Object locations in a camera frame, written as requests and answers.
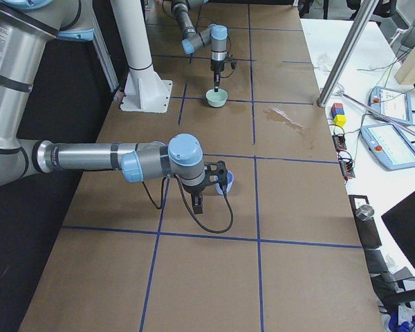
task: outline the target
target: light blue cap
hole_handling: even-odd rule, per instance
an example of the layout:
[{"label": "light blue cap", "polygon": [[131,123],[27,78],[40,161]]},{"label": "light blue cap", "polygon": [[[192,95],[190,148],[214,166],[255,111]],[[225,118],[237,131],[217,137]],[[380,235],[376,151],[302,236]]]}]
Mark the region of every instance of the light blue cap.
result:
[{"label": "light blue cap", "polygon": [[50,4],[53,0],[2,0],[4,4],[20,10],[38,9]]},{"label": "light blue cap", "polygon": [[89,42],[94,39],[94,29],[83,31],[60,31],[57,35],[60,40],[69,40],[70,42]]},{"label": "light blue cap", "polygon": [[189,40],[183,39],[181,41],[181,45],[183,46],[183,50],[185,51],[186,54],[195,53],[195,49]]},{"label": "light blue cap", "polygon": [[140,160],[138,160],[137,152],[132,151],[123,155],[121,167],[123,176],[127,181],[143,181],[143,171],[141,169]]},{"label": "light blue cap", "polygon": [[228,38],[228,28],[226,28],[225,26],[215,25],[212,27],[210,35],[212,38],[215,38],[216,40],[224,40]]},{"label": "light blue cap", "polygon": [[167,150],[172,161],[180,166],[195,166],[203,160],[199,140],[188,133],[181,133],[172,138]]}]

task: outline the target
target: white table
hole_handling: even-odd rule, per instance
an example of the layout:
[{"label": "white table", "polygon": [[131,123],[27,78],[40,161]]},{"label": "white table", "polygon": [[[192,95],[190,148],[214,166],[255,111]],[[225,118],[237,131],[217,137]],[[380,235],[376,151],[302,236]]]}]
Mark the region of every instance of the white table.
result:
[{"label": "white table", "polygon": [[[315,67],[317,83],[322,88],[329,76],[329,71],[335,62],[341,46],[351,27],[350,21],[325,21],[317,19],[302,19],[304,34],[312,63]],[[388,66],[395,60],[395,55],[383,37],[379,27],[374,22],[369,22],[364,31],[347,67],[345,68],[340,83],[346,94],[367,103],[371,89],[377,85],[384,73],[384,69],[377,71],[359,71],[358,69],[372,69]],[[400,64],[394,65],[389,77],[387,87],[399,91],[408,91],[413,86],[399,85],[394,79],[394,74],[400,68]],[[411,92],[412,109],[415,110],[415,90]],[[354,106],[348,100],[332,97],[326,106],[326,114],[331,118],[331,106],[334,102],[343,102],[347,123],[345,131],[354,131],[360,128],[361,117],[364,110]],[[366,116],[364,125],[370,125],[379,121]],[[355,155],[358,132],[347,134],[348,151]],[[415,275],[415,270],[396,244],[393,237],[382,222],[381,215],[402,201],[415,191],[415,168],[402,169],[393,172],[385,171],[367,149],[362,138],[358,142],[356,155],[355,179],[348,181],[346,185],[348,194],[366,195],[370,204],[375,209],[375,222],[382,241],[381,252],[391,272],[396,272],[407,266]]]}]

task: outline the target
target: office chair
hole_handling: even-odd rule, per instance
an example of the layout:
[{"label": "office chair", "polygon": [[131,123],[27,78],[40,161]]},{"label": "office chair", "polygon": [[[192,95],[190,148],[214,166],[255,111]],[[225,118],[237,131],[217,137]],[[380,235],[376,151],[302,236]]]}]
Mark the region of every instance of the office chair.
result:
[{"label": "office chair", "polygon": [[[373,11],[373,14],[384,18],[394,16],[396,13],[396,1],[397,0],[381,0],[380,2],[378,2],[378,5]],[[349,7],[352,10],[355,10],[355,12],[351,16],[351,19],[355,19],[355,16],[357,16],[358,11],[360,10],[361,0],[346,0],[346,2],[347,7]]]}]

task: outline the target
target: light green bowl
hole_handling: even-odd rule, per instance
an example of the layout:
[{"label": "light green bowl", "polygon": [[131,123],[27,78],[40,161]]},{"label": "light green bowl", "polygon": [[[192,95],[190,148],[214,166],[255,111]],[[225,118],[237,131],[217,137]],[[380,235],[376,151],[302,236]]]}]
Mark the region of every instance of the light green bowl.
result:
[{"label": "light green bowl", "polygon": [[212,107],[222,107],[228,99],[228,93],[219,89],[219,92],[215,92],[214,89],[210,89],[206,92],[207,103]]}]

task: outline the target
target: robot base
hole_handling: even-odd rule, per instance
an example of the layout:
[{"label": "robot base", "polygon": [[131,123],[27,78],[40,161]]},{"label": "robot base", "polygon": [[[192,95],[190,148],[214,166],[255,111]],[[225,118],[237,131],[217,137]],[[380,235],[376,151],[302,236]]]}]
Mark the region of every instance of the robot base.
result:
[{"label": "robot base", "polygon": [[154,80],[156,88],[151,89],[139,78],[137,93],[129,73],[120,109],[128,112],[166,113],[171,98],[172,81],[160,79],[155,72]]}]

